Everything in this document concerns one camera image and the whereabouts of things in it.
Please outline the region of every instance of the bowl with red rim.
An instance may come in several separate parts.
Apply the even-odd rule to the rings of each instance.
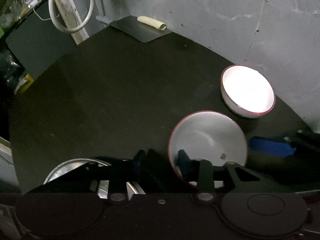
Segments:
[[[276,96],[268,80],[257,70],[232,65],[221,75],[221,94],[227,106],[246,118],[258,118],[270,112]]]
[[[182,178],[176,165],[179,150],[184,150],[190,159],[204,159],[212,165],[223,166],[230,161],[245,165],[248,147],[244,133],[235,121],[218,112],[200,111],[183,118],[169,139],[169,161]],[[221,181],[215,181],[215,187],[221,186]]]

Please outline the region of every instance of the white hose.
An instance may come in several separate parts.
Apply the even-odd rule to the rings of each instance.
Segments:
[[[49,0],[49,13],[50,13],[51,20],[52,20],[54,26],[59,31],[64,32],[64,33],[76,33],[79,30],[81,30],[90,20],[90,17],[93,12],[93,7],[94,7],[94,0],[90,0],[90,7],[89,7],[89,12],[88,12],[87,17],[84,19],[84,21],[78,27],[69,29],[69,28],[66,28],[60,24],[60,22],[58,21],[56,15],[55,15],[55,12],[54,12],[54,0]]]

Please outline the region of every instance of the black disc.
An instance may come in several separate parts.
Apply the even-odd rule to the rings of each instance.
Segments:
[[[58,237],[89,227],[102,208],[96,193],[27,193],[16,205],[16,216],[34,235]]]
[[[227,193],[221,201],[223,216],[234,227],[260,237],[281,237],[297,231],[308,209],[295,193]]]

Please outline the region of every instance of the dark tabletop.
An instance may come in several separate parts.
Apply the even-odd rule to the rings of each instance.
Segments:
[[[258,119],[233,114],[220,95],[230,61],[176,33],[148,43],[106,28],[54,63],[10,110],[10,139],[22,191],[42,184],[73,158],[132,158],[166,153],[184,116],[213,110],[235,120],[247,138],[306,128],[281,99]]]

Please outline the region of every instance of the screw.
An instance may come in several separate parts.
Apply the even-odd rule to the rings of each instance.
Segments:
[[[199,193],[197,197],[202,201],[210,201],[213,199],[213,195],[211,193],[206,193],[206,192]]]
[[[122,194],[122,193],[113,193],[111,196],[110,196],[110,199],[112,201],[123,201],[125,200],[125,195]]]

